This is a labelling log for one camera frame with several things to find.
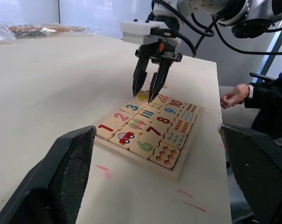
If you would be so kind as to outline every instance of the black jacket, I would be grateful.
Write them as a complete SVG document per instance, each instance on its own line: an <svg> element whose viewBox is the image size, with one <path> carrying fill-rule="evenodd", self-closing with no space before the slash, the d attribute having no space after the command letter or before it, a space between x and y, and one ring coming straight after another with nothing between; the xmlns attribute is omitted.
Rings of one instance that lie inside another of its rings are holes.
<svg viewBox="0 0 282 224"><path fill-rule="evenodd" d="M245 107L261 111L252 129L268 134L274 140L282 138L282 73L274 81L253 86L253 98L245 101Z"/></svg>

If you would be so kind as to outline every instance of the red car illustration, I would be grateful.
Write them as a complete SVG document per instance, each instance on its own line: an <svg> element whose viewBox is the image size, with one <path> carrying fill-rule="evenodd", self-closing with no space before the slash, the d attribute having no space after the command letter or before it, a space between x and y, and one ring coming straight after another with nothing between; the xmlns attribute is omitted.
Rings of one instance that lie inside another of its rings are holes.
<svg viewBox="0 0 282 224"><path fill-rule="evenodd" d="M130 143L129 139L133 139L135 136L134 136L134 133L132 132L128 132L128 133L120 133L118 135L118 138L120 139L119 143L121 145L125 145L125 144L128 144Z"/></svg>

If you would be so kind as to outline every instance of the plastic bag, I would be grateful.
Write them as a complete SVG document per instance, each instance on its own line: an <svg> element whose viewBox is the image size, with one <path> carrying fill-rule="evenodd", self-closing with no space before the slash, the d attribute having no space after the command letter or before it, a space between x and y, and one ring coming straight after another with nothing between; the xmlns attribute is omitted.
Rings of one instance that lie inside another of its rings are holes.
<svg viewBox="0 0 282 224"><path fill-rule="evenodd" d="M3 23L0 22L0 44L11 44L16 40L11 32Z"/></svg>
<svg viewBox="0 0 282 224"><path fill-rule="evenodd" d="M81 26L63 26L58 23L53 24L22 24L9 26L9 29L14 33L16 38L36 38L36 37L52 37L57 34L82 34L95 35L97 31Z"/></svg>

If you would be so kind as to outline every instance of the wooden puzzle board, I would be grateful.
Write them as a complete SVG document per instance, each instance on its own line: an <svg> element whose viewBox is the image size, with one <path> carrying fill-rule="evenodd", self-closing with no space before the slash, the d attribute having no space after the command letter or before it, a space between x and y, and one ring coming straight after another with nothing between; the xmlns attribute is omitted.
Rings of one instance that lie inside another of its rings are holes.
<svg viewBox="0 0 282 224"><path fill-rule="evenodd" d="M203 108L164 95L150 104L149 93L96 123L95 143L176 181L200 126Z"/></svg>

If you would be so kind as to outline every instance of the person's hand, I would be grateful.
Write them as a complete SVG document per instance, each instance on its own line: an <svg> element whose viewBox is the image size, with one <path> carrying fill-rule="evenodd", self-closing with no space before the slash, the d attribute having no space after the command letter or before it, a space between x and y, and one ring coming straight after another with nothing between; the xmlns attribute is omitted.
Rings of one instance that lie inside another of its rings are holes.
<svg viewBox="0 0 282 224"><path fill-rule="evenodd" d="M245 84L240 84L235 86L232 92L225 94L220 99L220 105L222 108L227 109L231 106L235 106L240 102L243 102L249 95L249 86Z"/></svg>

